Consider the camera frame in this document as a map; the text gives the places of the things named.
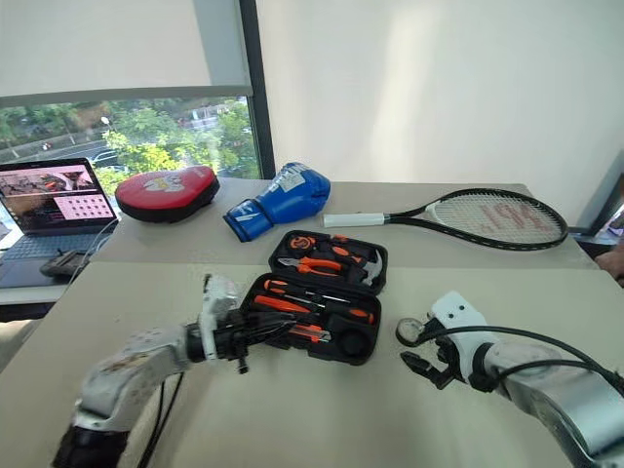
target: table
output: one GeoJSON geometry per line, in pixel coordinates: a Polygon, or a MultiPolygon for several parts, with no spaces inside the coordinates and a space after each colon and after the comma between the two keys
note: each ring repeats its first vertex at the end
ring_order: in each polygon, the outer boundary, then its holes
{"type": "MultiPolygon", "coordinates": [[[[266,265],[280,239],[292,229],[344,234],[385,246],[393,266],[451,268],[597,268],[576,243],[567,239],[549,251],[505,253],[476,247],[448,236],[411,226],[326,229],[321,217],[281,224],[241,244],[221,218],[246,198],[260,193],[268,180],[223,178],[213,203],[175,224],[153,224],[123,216],[95,261],[227,263],[266,265]]],[[[334,182],[324,213],[400,211],[418,207],[466,184],[334,182]]],[[[520,184],[485,185],[529,195],[520,184]]]]}
{"type": "MultiPolygon", "coordinates": [[[[193,321],[204,274],[228,276],[244,293],[265,271],[262,265],[90,265],[0,373],[3,465],[47,466],[87,369],[133,332],[193,321]]],[[[350,367],[258,345],[246,375],[237,374],[235,363],[197,365],[152,467],[569,466],[546,429],[501,397],[458,382],[438,391],[401,362],[397,321],[423,316],[453,289],[492,325],[551,334],[610,369],[623,364],[622,291],[603,271],[390,267],[368,363],[350,367]]],[[[136,466],[153,408],[147,413],[122,468],[136,466]]]]}

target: person's hand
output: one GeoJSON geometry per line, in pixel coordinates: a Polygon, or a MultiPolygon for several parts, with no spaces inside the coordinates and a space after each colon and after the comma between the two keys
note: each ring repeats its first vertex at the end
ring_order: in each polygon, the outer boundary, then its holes
{"type": "Polygon", "coordinates": [[[624,244],[596,257],[596,263],[624,288],[624,244]]]}

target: orange pliers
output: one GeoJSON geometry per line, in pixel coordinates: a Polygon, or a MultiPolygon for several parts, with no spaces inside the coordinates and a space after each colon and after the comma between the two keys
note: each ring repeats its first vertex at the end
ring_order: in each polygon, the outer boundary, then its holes
{"type": "Polygon", "coordinates": [[[328,268],[333,271],[340,271],[342,269],[342,265],[337,261],[310,258],[309,256],[305,256],[304,258],[278,258],[277,261],[286,266],[296,266],[296,271],[303,274],[314,273],[316,275],[338,276],[335,273],[327,273],[325,271],[315,270],[314,268],[328,268]]]}

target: boxing glove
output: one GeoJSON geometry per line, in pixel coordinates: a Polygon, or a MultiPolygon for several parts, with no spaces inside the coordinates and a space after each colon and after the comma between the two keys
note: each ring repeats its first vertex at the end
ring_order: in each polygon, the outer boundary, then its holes
{"type": "Polygon", "coordinates": [[[301,163],[288,163],[269,186],[223,217],[241,242],[249,242],[274,224],[318,213],[330,197],[330,181],[301,163]]]}

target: tennis racket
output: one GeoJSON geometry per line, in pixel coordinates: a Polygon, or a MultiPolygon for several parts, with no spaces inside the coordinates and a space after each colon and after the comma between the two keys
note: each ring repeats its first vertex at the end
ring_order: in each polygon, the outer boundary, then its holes
{"type": "Polygon", "coordinates": [[[325,227],[409,224],[505,251],[549,249],[567,236],[566,222],[549,206],[493,188],[457,190],[402,213],[326,214],[323,222],[325,227]]]}

